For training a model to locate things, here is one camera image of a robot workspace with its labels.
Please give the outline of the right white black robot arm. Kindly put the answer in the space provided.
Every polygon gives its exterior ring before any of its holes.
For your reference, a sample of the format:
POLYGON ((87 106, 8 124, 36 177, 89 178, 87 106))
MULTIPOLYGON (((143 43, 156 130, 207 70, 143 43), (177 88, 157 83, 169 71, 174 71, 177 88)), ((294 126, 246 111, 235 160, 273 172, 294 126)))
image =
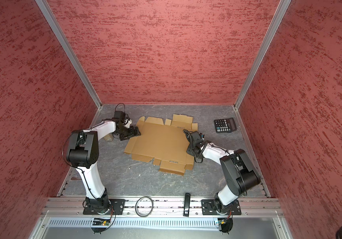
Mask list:
POLYGON ((222 167, 226 180, 225 187, 215 194, 214 209, 221 215, 229 211, 230 205, 247 191, 261 183, 261 177, 247 153, 242 150, 229 150, 204 140, 197 131, 185 131, 189 143, 187 154, 195 162, 211 160, 222 167))

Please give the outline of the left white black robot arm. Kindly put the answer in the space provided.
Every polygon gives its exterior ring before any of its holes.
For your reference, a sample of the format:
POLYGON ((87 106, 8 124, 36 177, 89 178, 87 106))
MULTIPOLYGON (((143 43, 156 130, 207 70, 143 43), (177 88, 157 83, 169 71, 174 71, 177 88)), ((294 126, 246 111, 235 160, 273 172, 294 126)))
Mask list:
POLYGON ((99 140, 109 134, 119 136, 121 141, 141 135, 130 119, 105 119, 91 128, 74 130, 68 138, 67 148, 62 151, 64 160, 76 169, 85 187, 86 213, 105 215, 113 211, 97 168, 99 140))

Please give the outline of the brown cardboard box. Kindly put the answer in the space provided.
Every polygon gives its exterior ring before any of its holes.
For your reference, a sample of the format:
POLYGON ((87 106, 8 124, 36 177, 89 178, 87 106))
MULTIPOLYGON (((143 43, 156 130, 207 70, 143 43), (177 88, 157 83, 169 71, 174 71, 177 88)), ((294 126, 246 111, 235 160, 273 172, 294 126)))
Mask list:
POLYGON ((140 136, 130 138, 125 154, 136 161, 150 162, 159 171, 184 175, 194 167, 194 157, 187 153, 189 142, 183 130, 197 131, 193 117, 174 114, 172 119, 141 117, 136 126, 140 136))

